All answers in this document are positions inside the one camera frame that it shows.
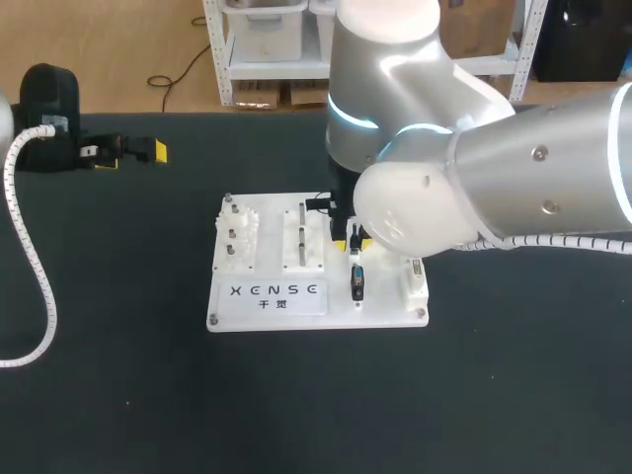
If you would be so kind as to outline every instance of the table surface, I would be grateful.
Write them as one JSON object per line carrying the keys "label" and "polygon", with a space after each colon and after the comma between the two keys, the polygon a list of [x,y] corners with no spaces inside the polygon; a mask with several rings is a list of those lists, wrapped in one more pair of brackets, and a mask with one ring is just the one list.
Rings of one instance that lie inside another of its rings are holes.
{"label": "table surface", "polygon": [[[59,326],[0,372],[2,472],[631,472],[632,260],[447,252],[426,329],[211,335],[221,197],[327,188],[324,117],[84,127],[159,136],[170,164],[17,177]],[[0,207],[6,358],[44,312]]]}

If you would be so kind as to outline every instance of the black power cable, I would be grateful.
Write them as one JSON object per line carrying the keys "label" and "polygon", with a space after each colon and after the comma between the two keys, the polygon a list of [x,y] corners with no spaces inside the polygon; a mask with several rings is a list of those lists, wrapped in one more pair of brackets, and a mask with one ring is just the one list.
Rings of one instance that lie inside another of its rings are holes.
{"label": "black power cable", "polygon": [[[195,17],[191,20],[191,24],[194,27],[205,27],[206,26],[206,18],[205,17]],[[185,76],[189,73],[189,71],[191,70],[192,67],[194,67],[194,64],[196,63],[196,61],[208,50],[210,49],[210,44],[208,46],[206,46],[202,51],[200,51],[196,57],[193,58],[193,60],[189,63],[189,66],[187,66],[187,69],[185,69],[185,72],[182,73],[182,75],[176,79],[175,81],[171,79],[171,77],[169,76],[165,76],[163,74],[156,74],[155,76],[151,76],[147,78],[147,84],[151,87],[166,87],[167,91],[165,92],[165,95],[162,98],[162,110],[161,112],[165,112],[165,107],[167,105],[167,97],[169,97],[169,94],[171,93],[171,89],[178,84],[180,81],[182,81]]]}

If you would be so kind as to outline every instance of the bolt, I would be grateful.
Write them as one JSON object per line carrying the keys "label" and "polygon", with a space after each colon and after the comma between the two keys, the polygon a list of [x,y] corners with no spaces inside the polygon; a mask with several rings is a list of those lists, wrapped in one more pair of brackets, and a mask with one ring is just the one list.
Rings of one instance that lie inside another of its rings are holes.
{"label": "bolt", "polygon": [[533,148],[531,156],[535,161],[544,161],[549,156],[549,149],[544,145],[537,146]]}
{"label": "bolt", "polygon": [[552,200],[546,200],[542,204],[542,210],[547,214],[557,214],[560,211],[560,204]]}

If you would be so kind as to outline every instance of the white shelf rack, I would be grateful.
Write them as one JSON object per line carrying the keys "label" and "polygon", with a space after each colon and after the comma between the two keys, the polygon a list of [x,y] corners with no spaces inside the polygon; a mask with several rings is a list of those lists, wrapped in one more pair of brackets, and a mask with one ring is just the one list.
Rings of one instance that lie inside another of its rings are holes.
{"label": "white shelf rack", "polygon": [[[202,0],[215,64],[219,95],[224,106],[233,105],[232,80],[327,79],[329,63],[321,60],[316,22],[304,22],[303,55],[298,61],[244,62],[234,48],[232,32],[224,35],[222,0]],[[513,75],[510,100],[519,102],[524,94],[531,62],[540,35],[548,0],[525,0],[521,48],[510,35],[503,54],[457,59],[466,71],[477,76]]]}

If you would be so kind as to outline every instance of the white container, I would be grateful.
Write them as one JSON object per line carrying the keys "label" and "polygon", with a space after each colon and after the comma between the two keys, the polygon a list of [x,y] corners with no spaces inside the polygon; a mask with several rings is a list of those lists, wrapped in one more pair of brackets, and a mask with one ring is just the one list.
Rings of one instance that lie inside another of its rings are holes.
{"label": "white container", "polygon": [[335,0],[310,0],[309,10],[316,15],[318,38],[320,39],[320,57],[331,62],[332,43],[334,42],[334,20],[336,19]]}
{"label": "white container", "polygon": [[303,52],[303,12],[307,0],[285,7],[234,8],[225,6],[235,49],[243,62],[300,59]]}

